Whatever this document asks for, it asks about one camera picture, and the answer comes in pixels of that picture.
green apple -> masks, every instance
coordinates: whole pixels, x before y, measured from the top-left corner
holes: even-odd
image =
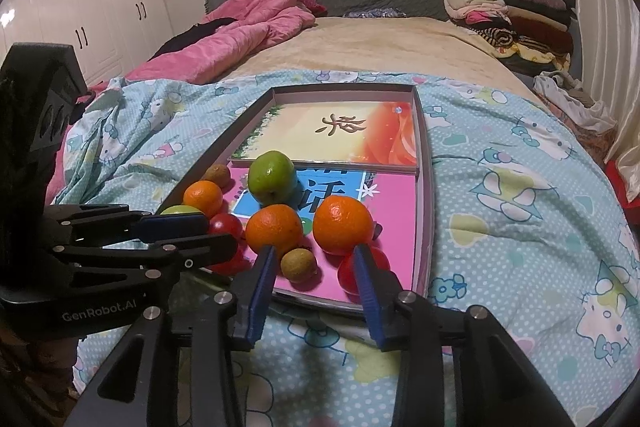
[[[293,162],[280,151],[258,156],[249,167],[249,192],[262,206],[285,203],[298,185]]]
[[[193,214],[194,212],[202,214],[202,212],[195,206],[189,206],[188,204],[174,204],[174,206],[164,209],[160,214]]]

kiwi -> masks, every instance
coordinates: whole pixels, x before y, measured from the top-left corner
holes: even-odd
[[[226,165],[214,163],[207,169],[201,180],[214,182],[218,187],[225,188],[231,182],[231,171]]]
[[[306,248],[296,248],[282,256],[280,269],[286,279],[292,283],[301,283],[315,275],[318,262],[316,256]]]

white wardrobe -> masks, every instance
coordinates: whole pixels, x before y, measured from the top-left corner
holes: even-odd
[[[4,0],[2,14],[0,62],[14,42],[72,44],[88,85],[149,60],[174,34],[164,0]]]

blue bedsheet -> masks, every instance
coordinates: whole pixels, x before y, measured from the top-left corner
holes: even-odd
[[[586,425],[640,365],[638,247],[603,172],[558,120],[518,96],[416,74],[294,70],[211,86],[114,79],[68,134],[68,185],[55,201],[153,211],[270,87],[373,81],[417,86],[428,124],[429,297],[491,309]],[[119,334],[81,343],[80,387]],[[251,375],[247,425],[389,425],[398,356],[367,340],[335,317],[278,309],[257,349],[238,361],[238,375]]]

bed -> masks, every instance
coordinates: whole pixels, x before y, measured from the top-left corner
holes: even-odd
[[[205,0],[207,12],[223,1]],[[112,80],[69,131],[68,184],[55,202],[155,211],[212,140],[270,87],[417,86],[436,184],[429,298],[449,308],[490,308],[576,425],[587,425],[640,365],[638,247],[603,172],[516,76],[445,22],[442,0],[318,1],[329,17],[213,84]],[[340,17],[387,7],[410,17]],[[207,292],[196,279],[177,286],[174,309]],[[80,390],[121,334],[98,333],[80,344]],[[450,379],[446,349],[444,357]],[[274,306],[263,341],[236,368],[249,427],[391,422],[399,357],[374,349],[358,322]],[[451,393],[447,404],[453,425]]]

